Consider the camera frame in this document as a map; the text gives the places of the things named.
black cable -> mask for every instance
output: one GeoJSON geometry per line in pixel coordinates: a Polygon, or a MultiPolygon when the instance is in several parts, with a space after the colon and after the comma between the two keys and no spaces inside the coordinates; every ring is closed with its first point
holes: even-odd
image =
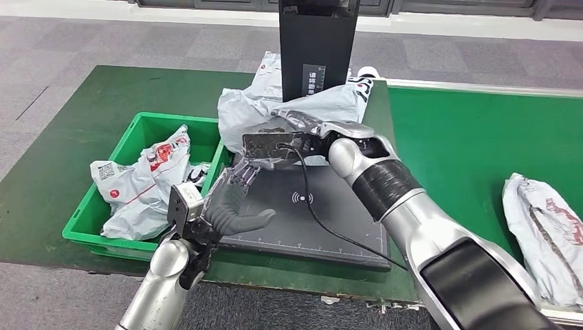
{"type": "Polygon", "coordinates": [[[309,194],[309,184],[308,184],[308,173],[307,173],[307,167],[306,167],[306,162],[304,161],[304,158],[302,157],[302,154],[300,153],[300,151],[298,151],[298,149],[296,149],[293,146],[290,146],[289,144],[284,144],[284,143],[279,143],[277,145],[278,148],[285,148],[285,149],[289,149],[292,150],[293,152],[295,152],[298,157],[300,158],[300,162],[302,163],[302,170],[304,172],[304,184],[305,184],[305,201],[306,201],[306,205],[308,206],[308,210],[310,211],[312,217],[314,220],[316,220],[316,222],[318,223],[318,225],[320,225],[320,227],[324,228],[327,232],[329,232],[330,234],[332,234],[333,236],[338,237],[339,239],[343,239],[346,242],[349,242],[351,244],[354,244],[356,246],[358,246],[359,248],[365,249],[366,251],[369,251],[370,253],[376,254],[380,257],[382,257],[383,259],[386,259],[389,263],[392,263],[393,265],[402,268],[403,270],[407,270],[407,267],[401,265],[400,263],[398,263],[397,261],[394,261],[393,259],[391,259],[389,256],[387,256],[384,253],[378,252],[377,250],[374,250],[373,248],[370,248],[368,246],[366,246],[365,244],[359,243],[349,237],[346,237],[342,234],[338,234],[337,232],[333,231],[332,229],[328,228],[323,222],[321,222],[320,218],[318,218],[318,215],[316,215],[316,212],[314,211],[314,209],[311,207],[310,204],[310,198],[308,198],[310,196],[309,194]]]}

white package bag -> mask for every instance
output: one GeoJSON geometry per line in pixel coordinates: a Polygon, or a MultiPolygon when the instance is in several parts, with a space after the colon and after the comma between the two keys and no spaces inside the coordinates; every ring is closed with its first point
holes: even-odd
{"type": "Polygon", "coordinates": [[[371,79],[348,78],[345,85],[281,102],[281,58],[279,54],[266,52],[251,86],[243,91],[223,89],[217,106],[219,133],[229,151],[242,154],[242,135],[246,128],[290,110],[324,121],[362,122],[372,88],[371,79]]]}
{"type": "Polygon", "coordinates": [[[172,185],[183,182],[189,167],[187,129],[182,125],[166,141],[142,150],[131,166],[112,161],[91,163],[91,177],[111,205],[112,215],[103,225],[102,236],[143,241],[168,227],[166,214],[172,185]]]}
{"type": "Polygon", "coordinates": [[[583,224],[550,185],[513,173],[503,205],[541,296],[559,307],[583,307],[583,224]]]}
{"type": "Polygon", "coordinates": [[[251,98],[262,97],[279,102],[283,100],[280,54],[265,52],[251,86],[247,87],[244,93],[251,98]]]}

green table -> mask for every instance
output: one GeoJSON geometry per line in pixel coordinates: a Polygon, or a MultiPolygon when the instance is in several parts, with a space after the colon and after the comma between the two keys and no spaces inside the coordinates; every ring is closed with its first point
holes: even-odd
{"type": "MultiPolygon", "coordinates": [[[[222,89],[244,89],[252,79],[226,72],[95,68],[0,182],[0,260],[143,275],[147,263],[91,254],[61,237],[91,185],[89,164],[109,157],[136,113],[216,117],[222,89]]],[[[383,82],[372,91],[365,122],[394,141],[383,82]]],[[[407,273],[398,269],[376,272],[250,252],[219,250],[205,280],[370,300],[417,299],[407,273]]]]}
{"type": "MultiPolygon", "coordinates": [[[[222,88],[242,89],[251,80],[250,74],[225,72],[95,68],[0,182],[0,260],[143,275],[146,263],[93,255],[61,238],[91,184],[89,163],[108,158],[137,112],[215,117],[222,88]]],[[[384,82],[375,83],[364,123],[391,142],[396,138],[401,158],[460,223],[520,258],[501,210],[503,180],[512,171],[549,182],[582,214],[583,190],[575,183],[582,181],[583,100],[392,84],[399,86],[387,93],[384,82]]],[[[418,300],[400,269],[376,272],[249,252],[218,251],[205,279],[418,300]]]]}

green plastic crate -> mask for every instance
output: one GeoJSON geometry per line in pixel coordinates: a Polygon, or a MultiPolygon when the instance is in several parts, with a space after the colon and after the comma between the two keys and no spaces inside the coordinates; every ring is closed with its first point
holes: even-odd
{"type": "MultiPolygon", "coordinates": [[[[211,163],[201,191],[204,196],[217,176],[231,162],[231,155],[221,143],[216,119],[141,112],[131,121],[109,160],[122,165],[133,164],[142,149],[164,141],[183,124],[188,126],[191,141],[190,163],[211,163]]],[[[160,236],[148,241],[108,239],[100,236],[99,232],[109,219],[110,211],[109,204],[103,200],[96,185],[92,184],[63,229],[63,237],[86,246],[94,254],[149,261],[160,236]]]]}

robotic arm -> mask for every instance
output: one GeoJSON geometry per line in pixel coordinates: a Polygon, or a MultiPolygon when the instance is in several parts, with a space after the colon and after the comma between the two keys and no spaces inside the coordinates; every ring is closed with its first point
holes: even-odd
{"type": "MultiPolygon", "coordinates": [[[[291,112],[287,114],[290,122],[301,116],[291,112]]],[[[324,155],[393,238],[424,305],[442,329],[561,329],[538,311],[536,286],[522,266],[442,211],[385,137],[354,122],[312,120],[309,126],[299,127],[306,122],[299,120],[295,126],[301,131],[295,133],[244,135],[245,157],[269,160],[268,167],[273,168],[277,163],[299,160],[289,146],[302,157],[324,155]]],[[[237,215],[246,188],[258,171],[247,160],[232,171],[226,170],[206,203],[194,187],[174,187],[170,208],[180,201],[174,210],[180,210],[182,216],[176,220],[169,213],[175,227],[156,250],[117,330],[172,329],[187,290],[207,270],[221,233],[253,230],[270,222],[273,210],[251,219],[237,215]]]]}

